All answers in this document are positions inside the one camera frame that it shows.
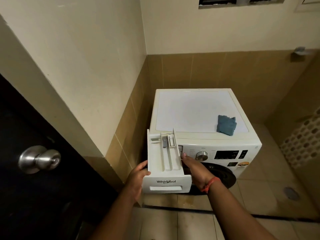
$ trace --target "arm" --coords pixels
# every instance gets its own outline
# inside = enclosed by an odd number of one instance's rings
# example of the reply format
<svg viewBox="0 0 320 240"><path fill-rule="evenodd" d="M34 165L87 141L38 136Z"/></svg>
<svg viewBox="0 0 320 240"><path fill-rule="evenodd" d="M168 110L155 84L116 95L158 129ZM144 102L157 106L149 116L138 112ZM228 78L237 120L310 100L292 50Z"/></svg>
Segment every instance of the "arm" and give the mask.
<svg viewBox="0 0 320 240"><path fill-rule="evenodd" d="M181 156L186 166L190 168L192 181L199 189L214 177L206 167L188 157ZM209 188L208 198L211 207L230 240L276 240L256 219L240 205L233 194L220 181L214 181Z"/></svg>
<svg viewBox="0 0 320 240"><path fill-rule="evenodd" d="M142 179L144 176L150 175L147 170L142 170L147 163L148 161L144 161L131 171L124 188L90 240L124 239L132 208L141 195Z"/></svg>

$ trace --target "hand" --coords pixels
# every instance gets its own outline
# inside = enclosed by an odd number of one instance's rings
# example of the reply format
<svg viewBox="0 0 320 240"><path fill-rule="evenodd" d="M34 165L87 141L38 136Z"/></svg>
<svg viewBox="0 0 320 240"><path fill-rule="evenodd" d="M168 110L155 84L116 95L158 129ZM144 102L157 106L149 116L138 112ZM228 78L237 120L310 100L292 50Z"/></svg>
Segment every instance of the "hand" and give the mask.
<svg viewBox="0 0 320 240"><path fill-rule="evenodd" d="M142 170L147 164L148 160L143 161L132 169L125 183L123 192L127 193L129 197L131 197L133 203L136 203L140 198L143 177L151 174L151 172L146 169Z"/></svg>
<svg viewBox="0 0 320 240"><path fill-rule="evenodd" d="M210 171L201 162L187 156L186 153L181 155L181 159L190 169L192 182L198 187L199 190L202 190L205 185L208 184L210 179L214 177L214 175L210 173Z"/></svg>

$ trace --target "front-load washing machine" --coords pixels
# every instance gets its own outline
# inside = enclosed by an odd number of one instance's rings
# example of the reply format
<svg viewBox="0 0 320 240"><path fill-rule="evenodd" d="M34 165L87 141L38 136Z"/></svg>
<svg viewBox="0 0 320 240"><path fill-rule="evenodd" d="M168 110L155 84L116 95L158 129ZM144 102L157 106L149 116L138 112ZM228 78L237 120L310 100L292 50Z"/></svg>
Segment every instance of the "front-load washing machine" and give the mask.
<svg viewBox="0 0 320 240"><path fill-rule="evenodd" d="M218 115L235 117L233 136L217 132ZM157 89L148 138L145 193L201 194L181 153L202 162L230 188L262 144L229 88Z"/></svg>

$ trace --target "whirlpool logo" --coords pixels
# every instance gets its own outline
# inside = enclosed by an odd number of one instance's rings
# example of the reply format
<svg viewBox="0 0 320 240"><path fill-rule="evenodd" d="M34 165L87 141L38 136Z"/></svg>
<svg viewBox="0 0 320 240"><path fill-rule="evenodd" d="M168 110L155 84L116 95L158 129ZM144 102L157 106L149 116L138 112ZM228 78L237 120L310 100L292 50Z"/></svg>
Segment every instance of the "whirlpool logo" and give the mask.
<svg viewBox="0 0 320 240"><path fill-rule="evenodd" d="M163 184L168 184L168 183L175 183L176 181L171 181L171 180L166 180L166 181L162 181L162 180L157 180L157 183L163 183Z"/></svg>

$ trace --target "washing machine door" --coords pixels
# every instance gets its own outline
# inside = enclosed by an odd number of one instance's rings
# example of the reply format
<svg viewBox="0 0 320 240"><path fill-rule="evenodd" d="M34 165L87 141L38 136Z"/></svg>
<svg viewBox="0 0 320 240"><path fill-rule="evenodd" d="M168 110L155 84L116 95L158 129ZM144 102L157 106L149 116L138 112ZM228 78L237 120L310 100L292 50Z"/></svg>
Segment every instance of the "washing machine door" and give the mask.
<svg viewBox="0 0 320 240"><path fill-rule="evenodd" d="M222 165L209 163L209 162L202 162L202 164L216 177L218 177L221 182L226 186L226 188L231 188L236 183L236 177L234 176L233 172L224 167ZM202 193L195 184L191 185L190 195L205 195L206 193Z"/></svg>

